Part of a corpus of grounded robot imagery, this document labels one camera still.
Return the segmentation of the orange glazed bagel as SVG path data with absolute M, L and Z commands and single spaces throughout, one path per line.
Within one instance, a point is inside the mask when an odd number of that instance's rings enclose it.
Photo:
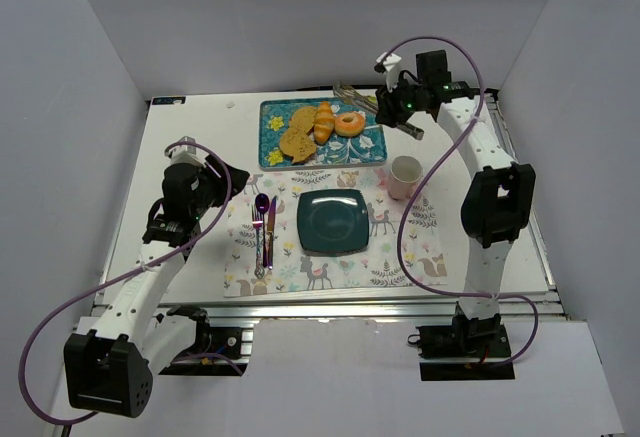
M 346 112 L 335 117 L 334 131 L 338 136 L 352 138 L 363 132 L 366 118 L 359 112 Z

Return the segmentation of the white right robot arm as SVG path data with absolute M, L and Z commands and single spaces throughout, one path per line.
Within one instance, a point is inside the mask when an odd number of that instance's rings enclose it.
M 409 120 L 417 112 L 430 114 L 469 172 L 461 207 L 469 259 L 458 312 L 470 323 L 494 324 L 506 258 L 529 222 L 535 171 L 504 150 L 484 117 L 482 91 L 453 80 L 445 51 L 417 55 L 411 78 L 394 53 L 382 53 L 375 69 L 385 77 L 376 91 L 376 122 L 421 139 L 423 130 Z

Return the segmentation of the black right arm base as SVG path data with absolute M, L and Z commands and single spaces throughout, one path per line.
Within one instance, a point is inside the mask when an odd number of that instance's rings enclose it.
M 511 346 L 504 325 L 494 337 L 462 344 L 451 325 L 421 326 L 407 337 L 419 355 L 423 382 L 507 381 L 515 379 Z

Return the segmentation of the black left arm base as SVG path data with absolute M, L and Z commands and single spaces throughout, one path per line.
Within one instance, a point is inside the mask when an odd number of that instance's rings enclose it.
M 242 350 L 248 342 L 247 329 L 212 324 L 204 308 L 180 305 L 155 317 L 157 328 L 166 332 L 177 324 L 186 327 L 188 339 L 178 348 L 171 362 L 158 374 L 167 376 L 234 376 L 240 377 L 247 364 L 241 360 L 247 355 Z

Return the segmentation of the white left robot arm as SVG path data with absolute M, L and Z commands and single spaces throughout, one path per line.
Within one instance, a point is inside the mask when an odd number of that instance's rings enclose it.
M 151 207 L 137 260 L 138 275 L 126 279 L 115 299 L 84 334 L 64 346 L 69 403 L 76 409 L 137 417 L 153 379 L 180 355 L 210 346 L 206 312 L 157 307 L 202 235 L 200 221 L 211 208 L 243 191 L 250 175 L 213 157 L 188 157 L 164 171 L 162 196 Z

